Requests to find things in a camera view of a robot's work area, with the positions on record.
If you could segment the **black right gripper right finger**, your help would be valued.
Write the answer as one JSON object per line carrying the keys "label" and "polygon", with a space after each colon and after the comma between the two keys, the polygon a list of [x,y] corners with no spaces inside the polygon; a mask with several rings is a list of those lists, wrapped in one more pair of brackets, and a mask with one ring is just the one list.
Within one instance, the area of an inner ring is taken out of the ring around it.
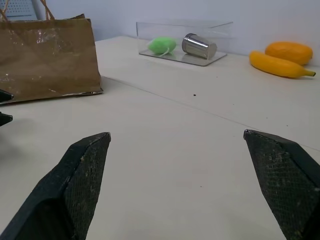
{"label": "black right gripper right finger", "polygon": [[286,240],[320,240],[320,165],[296,142],[246,129],[261,192]]}

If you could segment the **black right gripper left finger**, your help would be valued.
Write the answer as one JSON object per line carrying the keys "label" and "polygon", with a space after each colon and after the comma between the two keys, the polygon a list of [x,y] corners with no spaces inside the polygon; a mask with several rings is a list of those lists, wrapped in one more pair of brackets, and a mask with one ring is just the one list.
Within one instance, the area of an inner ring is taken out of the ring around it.
{"label": "black right gripper left finger", "polygon": [[111,135],[73,143],[34,187],[0,240],[86,240],[95,214]]}

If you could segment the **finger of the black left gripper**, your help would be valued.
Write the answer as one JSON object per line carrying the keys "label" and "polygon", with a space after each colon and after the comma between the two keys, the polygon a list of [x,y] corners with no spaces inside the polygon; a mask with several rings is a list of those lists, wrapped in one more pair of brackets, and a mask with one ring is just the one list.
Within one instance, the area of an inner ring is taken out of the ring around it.
{"label": "finger of the black left gripper", "polygon": [[13,116],[12,115],[8,115],[5,113],[0,112],[0,127],[10,123],[13,120]]}
{"label": "finger of the black left gripper", "polygon": [[8,101],[11,101],[14,99],[14,95],[7,92],[7,91],[4,91],[4,90],[0,90],[0,103],[3,103],[3,102],[8,102]]}

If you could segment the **brown paper bag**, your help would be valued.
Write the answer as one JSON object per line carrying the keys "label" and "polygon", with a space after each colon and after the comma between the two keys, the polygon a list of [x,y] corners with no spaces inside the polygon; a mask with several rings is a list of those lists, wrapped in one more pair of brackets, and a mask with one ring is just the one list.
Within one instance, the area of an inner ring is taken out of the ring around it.
{"label": "brown paper bag", "polygon": [[24,102],[103,92],[96,45],[83,14],[8,20],[0,9],[0,90]]}

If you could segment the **grey metal chair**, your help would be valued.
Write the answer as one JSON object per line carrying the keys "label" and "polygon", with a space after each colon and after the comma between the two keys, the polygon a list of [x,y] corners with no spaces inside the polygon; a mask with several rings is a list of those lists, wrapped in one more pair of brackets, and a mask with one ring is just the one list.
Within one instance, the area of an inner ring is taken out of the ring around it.
{"label": "grey metal chair", "polygon": [[0,0],[0,9],[10,21],[37,21],[34,0]]}

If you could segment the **yellow banana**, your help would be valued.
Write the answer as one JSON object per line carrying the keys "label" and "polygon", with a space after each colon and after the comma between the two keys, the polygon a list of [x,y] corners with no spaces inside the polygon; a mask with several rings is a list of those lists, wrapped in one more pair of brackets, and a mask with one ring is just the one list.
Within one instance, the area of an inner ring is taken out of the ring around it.
{"label": "yellow banana", "polygon": [[316,75],[314,71],[307,70],[297,63],[269,56],[259,51],[252,51],[248,57],[254,68],[279,77],[297,79]]}

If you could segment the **orange mango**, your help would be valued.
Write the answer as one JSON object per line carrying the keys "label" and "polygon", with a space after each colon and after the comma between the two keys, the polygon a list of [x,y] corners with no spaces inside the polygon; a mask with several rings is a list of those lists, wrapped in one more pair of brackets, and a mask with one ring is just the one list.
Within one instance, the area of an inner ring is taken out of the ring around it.
{"label": "orange mango", "polygon": [[302,66],[307,65],[313,58],[312,48],[301,43],[288,41],[273,42],[265,48],[264,53]]}

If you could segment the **stainless steel cup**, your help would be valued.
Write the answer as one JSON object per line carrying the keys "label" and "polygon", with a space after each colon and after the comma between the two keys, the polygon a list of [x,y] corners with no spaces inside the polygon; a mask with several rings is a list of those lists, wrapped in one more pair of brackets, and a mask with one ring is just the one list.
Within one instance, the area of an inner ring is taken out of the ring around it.
{"label": "stainless steel cup", "polygon": [[194,33],[188,33],[182,40],[182,50],[189,55],[211,59],[217,52],[217,45]]}

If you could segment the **green round toy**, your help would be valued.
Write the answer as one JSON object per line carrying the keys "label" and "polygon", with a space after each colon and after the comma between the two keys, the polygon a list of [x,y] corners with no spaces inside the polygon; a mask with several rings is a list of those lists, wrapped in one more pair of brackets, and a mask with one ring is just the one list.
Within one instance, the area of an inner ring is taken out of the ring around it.
{"label": "green round toy", "polygon": [[163,56],[171,53],[177,46],[176,40],[171,37],[161,36],[154,38],[148,44],[148,50],[152,53]]}

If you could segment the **clear acrylic box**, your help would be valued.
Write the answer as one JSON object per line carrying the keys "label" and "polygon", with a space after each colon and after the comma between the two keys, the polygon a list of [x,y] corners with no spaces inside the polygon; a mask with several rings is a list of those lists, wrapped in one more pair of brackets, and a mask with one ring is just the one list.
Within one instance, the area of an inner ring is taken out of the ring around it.
{"label": "clear acrylic box", "polygon": [[138,53],[205,67],[227,56],[232,21],[157,19],[136,22]]}

